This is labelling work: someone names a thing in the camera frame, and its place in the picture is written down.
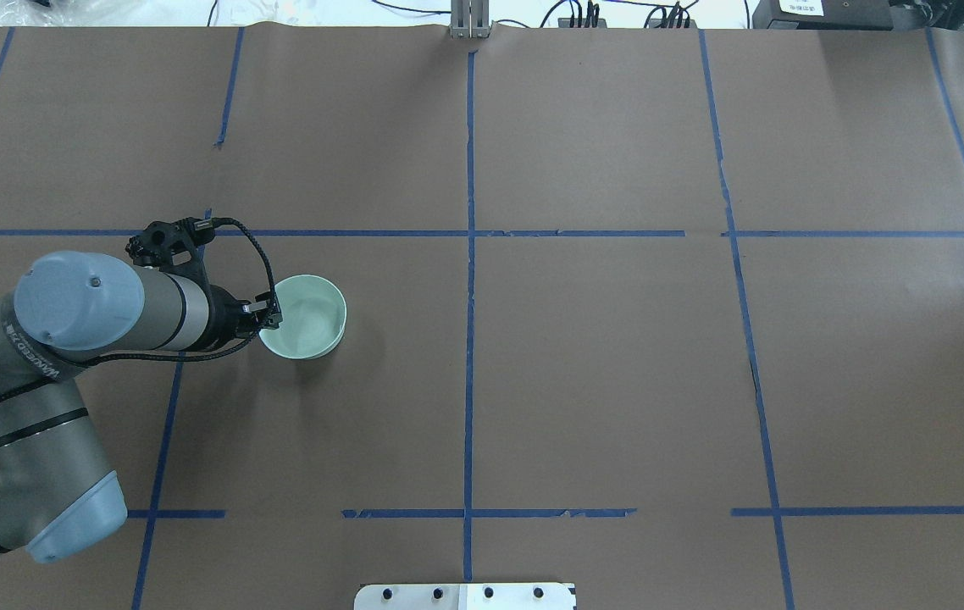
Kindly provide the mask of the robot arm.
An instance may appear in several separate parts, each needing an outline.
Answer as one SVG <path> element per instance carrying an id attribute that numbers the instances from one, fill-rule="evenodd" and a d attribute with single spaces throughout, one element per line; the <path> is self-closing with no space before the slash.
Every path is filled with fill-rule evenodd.
<path id="1" fill-rule="evenodd" d="M 56 563 L 129 516 L 78 375 L 110 360 L 201 362 L 280 318 L 272 292 L 239 301 L 100 253 L 38 258 L 0 297 L 0 556 Z"/>

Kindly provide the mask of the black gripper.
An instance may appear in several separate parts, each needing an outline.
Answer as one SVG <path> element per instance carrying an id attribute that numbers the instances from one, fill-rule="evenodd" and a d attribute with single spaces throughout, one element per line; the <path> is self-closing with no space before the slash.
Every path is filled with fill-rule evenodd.
<path id="1" fill-rule="evenodd" d="M 276 312 L 273 292 L 265 292 L 255 297 L 255 301 L 238 300 L 223 288 L 211 289 L 210 304 L 212 315 L 208 320 L 211 342 L 210 350 L 218 350 L 228 342 L 245 339 L 258 330 L 277 330 L 282 321 L 281 313 Z M 246 310 L 251 305 L 251 312 Z"/>

